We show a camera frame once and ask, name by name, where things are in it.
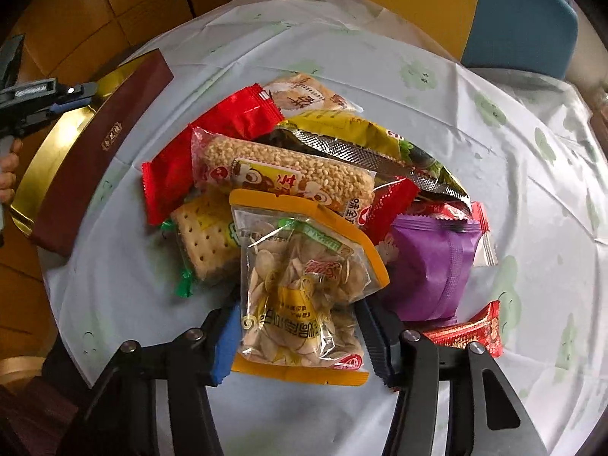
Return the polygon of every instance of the brown gift box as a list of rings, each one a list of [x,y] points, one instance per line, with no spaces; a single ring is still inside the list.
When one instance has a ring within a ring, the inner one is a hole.
[[[159,50],[98,81],[89,106],[62,115],[26,170],[10,213],[36,245],[69,257],[110,161],[173,75]]]

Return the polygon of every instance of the biscuit package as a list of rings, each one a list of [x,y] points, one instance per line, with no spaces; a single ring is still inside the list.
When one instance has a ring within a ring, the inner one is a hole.
[[[388,284],[369,238],[323,205],[294,196],[239,189],[230,205],[241,242],[245,362],[235,362],[237,370],[300,382],[365,382],[349,305]]]
[[[190,296],[189,283],[194,277],[208,285],[231,275],[238,277],[241,250],[226,193],[209,186],[175,209],[171,220],[185,261],[178,295]]]
[[[311,110],[357,111],[363,108],[351,103],[305,73],[279,77],[264,86],[285,118]]]

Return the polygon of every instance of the yellow snack package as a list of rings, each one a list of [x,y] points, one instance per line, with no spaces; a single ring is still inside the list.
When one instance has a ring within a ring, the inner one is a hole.
[[[461,183],[433,156],[398,133],[352,112],[301,113],[279,123],[275,132],[282,131],[312,149],[312,153],[316,151],[379,175],[406,177],[421,190],[459,200],[470,209],[469,196]],[[282,144],[280,135],[274,141]]]
[[[233,370],[283,380],[361,385],[354,301],[388,273],[366,235],[314,201],[238,189],[243,336]]]

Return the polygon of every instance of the purple snack package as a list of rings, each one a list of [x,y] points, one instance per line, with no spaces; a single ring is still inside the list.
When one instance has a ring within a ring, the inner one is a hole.
[[[399,256],[379,292],[384,306],[403,321],[451,319],[482,235],[479,222],[400,214],[390,234]]]

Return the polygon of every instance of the snack package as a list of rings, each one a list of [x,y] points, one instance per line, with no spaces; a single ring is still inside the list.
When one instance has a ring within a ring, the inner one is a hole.
[[[195,129],[195,185],[245,187],[311,199],[363,225],[374,199],[374,174],[339,161]]]
[[[498,257],[494,248],[494,239],[490,232],[486,209],[481,202],[472,202],[471,208],[472,215],[467,213],[467,208],[461,202],[414,201],[405,213],[429,216],[435,219],[478,221],[483,234],[475,250],[473,266],[495,266],[498,264]]]
[[[469,279],[479,223],[400,214],[390,235],[398,253],[380,295],[384,306],[403,321],[450,319]]]
[[[161,224],[192,188],[192,130],[254,139],[274,129],[283,115],[259,84],[231,94],[180,132],[152,160],[142,164],[148,224]]]
[[[230,205],[241,241],[239,351],[247,360],[241,371],[303,382],[365,382],[348,305],[388,284],[369,238],[323,205],[294,196],[238,189]],[[264,368],[247,368],[255,364]]]
[[[500,301],[494,300],[481,309],[473,318],[464,324],[456,324],[423,334],[437,345],[465,348],[472,341],[478,341],[490,355],[498,358],[502,355],[502,340],[499,328]]]
[[[187,269],[192,269],[198,279],[212,285],[222,278],[238,276],[241,249],[226,193],[207,187],[201,196],[175,209],[171,219]],[[185,289],[180,294],[189,296]]]
[[[349,110],[362,112],[351,103],[305,73],[279,77],[264,86],[264,90],[285,118],[310,110]]]
[[[421,148],[347,111],[311,111],[282,121],[302,144],[387,176],[406,177],[421,190],[470,205],[460,182]]]
[[[419,192],[416,184],[407,178],[398,179],[376,190],[363,228],[374,245],[378,245],[386,237],[395,217],[410,207]]]

